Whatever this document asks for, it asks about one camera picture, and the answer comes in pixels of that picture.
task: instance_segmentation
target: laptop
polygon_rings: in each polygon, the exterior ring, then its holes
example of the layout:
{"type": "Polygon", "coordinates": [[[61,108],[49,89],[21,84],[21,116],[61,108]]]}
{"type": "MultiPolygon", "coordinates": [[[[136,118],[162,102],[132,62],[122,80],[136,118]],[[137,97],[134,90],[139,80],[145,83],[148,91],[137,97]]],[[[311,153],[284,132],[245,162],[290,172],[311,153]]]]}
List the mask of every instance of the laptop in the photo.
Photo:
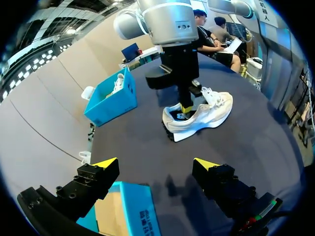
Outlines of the laptop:
{"type": "Polygon", "coordinates": [[[230,46],[228,46],[227,48],[225,48],[223,51],[218,52],[218,53],[230,53],[233,54],[236,49],[242,44],[242,41],[238,38],[235,38],[233,40],[233,42],[230,44],[230,46]]]}
{"type": "Polygon", "coordinates": [[[136,43],[130,45],[129,47],[126,47],[125,49],[122,50],[122,53],[124,57],[126,58],[127,62],[135,59],[137,56],[139,56],[138,53],[138,45],[136,43]]]}

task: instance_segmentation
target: blue plastic bin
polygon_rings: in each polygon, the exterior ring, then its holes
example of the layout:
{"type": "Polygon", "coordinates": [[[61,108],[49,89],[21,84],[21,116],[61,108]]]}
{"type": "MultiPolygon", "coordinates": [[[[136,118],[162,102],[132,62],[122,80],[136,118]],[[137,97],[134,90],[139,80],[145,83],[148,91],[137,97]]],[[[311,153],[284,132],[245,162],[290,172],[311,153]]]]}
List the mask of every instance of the blue plastic bin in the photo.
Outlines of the blue plastic bin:
{"type": "MultiPolygon", "coordinates": [[[[130,236],[161,236],[158,219],[149,186],[114,182],[109,189],[109,194],[119,192],[122,198],[123,211],[130,236]]],[[[96,217],[94,209],[77,223],[95,231],[96,217]]]]}
{"type": "Polygon", "coordinates": [[[135,81],[129,70],[125,68],[97,85],[84,115],[99,127],[136,107],[135,81]],[[113,91],[114,82],[120,73],[125,76],[123,88],[106,98],[113,91]]]}

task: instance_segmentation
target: shoe insole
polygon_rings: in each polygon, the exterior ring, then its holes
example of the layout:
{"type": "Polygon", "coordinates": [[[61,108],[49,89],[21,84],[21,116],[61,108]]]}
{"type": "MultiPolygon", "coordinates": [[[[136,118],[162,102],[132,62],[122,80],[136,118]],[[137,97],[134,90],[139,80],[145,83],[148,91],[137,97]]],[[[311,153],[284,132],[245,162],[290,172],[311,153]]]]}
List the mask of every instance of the shoe insole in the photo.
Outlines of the shoe insole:
{"type": "Polygon", "coordinates": [[[177,121],[185,121],[195,114],[196,111],[190,111],[188,113],[182,113],[182,111],[171,111],[170,114],[177,121]]]}

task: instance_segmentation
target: shoe sole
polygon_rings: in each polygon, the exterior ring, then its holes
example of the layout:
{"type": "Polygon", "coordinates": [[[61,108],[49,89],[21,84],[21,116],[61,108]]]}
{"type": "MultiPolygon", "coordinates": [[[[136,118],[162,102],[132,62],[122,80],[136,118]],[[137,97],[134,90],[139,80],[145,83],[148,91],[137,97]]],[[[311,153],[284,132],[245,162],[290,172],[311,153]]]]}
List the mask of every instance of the shoe sole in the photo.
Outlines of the shoe sole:
{"type": "Polygon", "coordinates": [[[218,126],[220,126],[225,120],[226,118],[230,115],[232,111],[232,108],[231,110],[224,116],[222,117],[221,119],[217,120],[217,121],[214,121],[214,122],[210,122],[210,123],[207,123],[207,124],[204,124],[204,123],[200,123],[198,126],[196,126],[194,129],[191,129],[191,130],[187,130],[187,131],[182,131],[182,132],[178,132],[178,133],[172,133],[170,132],[166,126],[164,125],[164,122],[162,121],[162,124],[163,124],[163,127],[166,131],[166,134],[168,136],[168,138],[173,141],[173,142],[179,142],[181,140],[184,140],[186,138],[189,138],[190,136],[194,135],[198,130],[200,129],[204,129],[204,128],[216,128],[218,126]]]}

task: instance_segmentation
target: person's hand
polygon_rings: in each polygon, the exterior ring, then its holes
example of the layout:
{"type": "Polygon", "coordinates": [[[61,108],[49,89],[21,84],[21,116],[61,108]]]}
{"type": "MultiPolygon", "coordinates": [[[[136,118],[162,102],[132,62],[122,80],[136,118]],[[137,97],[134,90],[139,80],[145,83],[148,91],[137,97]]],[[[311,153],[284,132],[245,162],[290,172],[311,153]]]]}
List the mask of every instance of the person's hand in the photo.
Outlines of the person's hand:
{"type": "Polygon", "coordinates": [[[221,47],[221,45],[216,46],[217,52],[223,51],[224,47],[221,47]]]}
{"type": "Polygon", "coordinates": [[[218,40],[215,40],[214,41],[214,43],[215,43],[215,46],[217,47],[217,46],[221,46],[222,44],[221,44],[221,42],[220,41],[218,41],[218,40]]]}

